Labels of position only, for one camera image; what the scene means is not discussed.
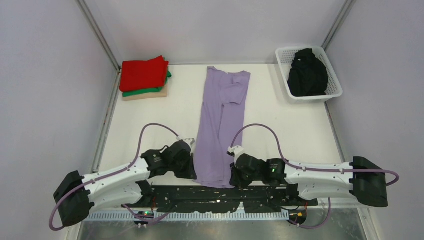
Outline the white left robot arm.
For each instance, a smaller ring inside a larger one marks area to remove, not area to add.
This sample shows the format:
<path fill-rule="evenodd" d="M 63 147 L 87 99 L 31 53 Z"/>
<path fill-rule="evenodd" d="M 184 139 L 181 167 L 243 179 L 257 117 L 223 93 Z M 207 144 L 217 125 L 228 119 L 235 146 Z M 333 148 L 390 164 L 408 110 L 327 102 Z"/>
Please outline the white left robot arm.
<path fill-rule="evenodd" d="M 70 172 L 53 194 L 56 206 L 50 217 L 58 213 L 65 228 L 102 209 L 136 203 L 148 207 L 154 199 L 149 179 L 168 172 L 176 178 L 195 178 L 194 149 L 195 140 L 185 138 L 170 147 L 147 150 L 128 165 L 86 175 Z"/>

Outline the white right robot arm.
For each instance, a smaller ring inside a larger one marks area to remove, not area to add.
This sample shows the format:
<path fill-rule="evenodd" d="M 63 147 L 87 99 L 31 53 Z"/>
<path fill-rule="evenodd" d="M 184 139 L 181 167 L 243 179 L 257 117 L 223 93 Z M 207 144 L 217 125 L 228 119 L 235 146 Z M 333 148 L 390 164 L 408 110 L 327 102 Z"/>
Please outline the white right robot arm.
<path fill-rule="evenodd" d="M 271 187 L 286 186 L 291 205 L 319 198 L 356 199 L 369 207 L 389 205 L 386 174 L 368 159 L 355 156 L 340 164 L 305 164 L 281 158 L 257 159 L 246 153 L 230 164 L 230 185 L 246 188 L 252 182 Z"/>

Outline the lavender t-shirt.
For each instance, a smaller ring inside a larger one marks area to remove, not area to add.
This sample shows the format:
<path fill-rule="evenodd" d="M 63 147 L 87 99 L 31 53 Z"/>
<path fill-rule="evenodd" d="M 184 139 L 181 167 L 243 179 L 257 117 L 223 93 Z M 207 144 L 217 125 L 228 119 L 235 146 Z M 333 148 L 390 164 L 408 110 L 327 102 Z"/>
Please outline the lavender t-shirt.
<path fill-rule="evenodd" d="M 200 123 L 194 152 L 196 182 L 205 187 L 231 189 L 232 142 L 241 145 L 237 132 L 244 126 L 251 74 L 207 68 Z"/>

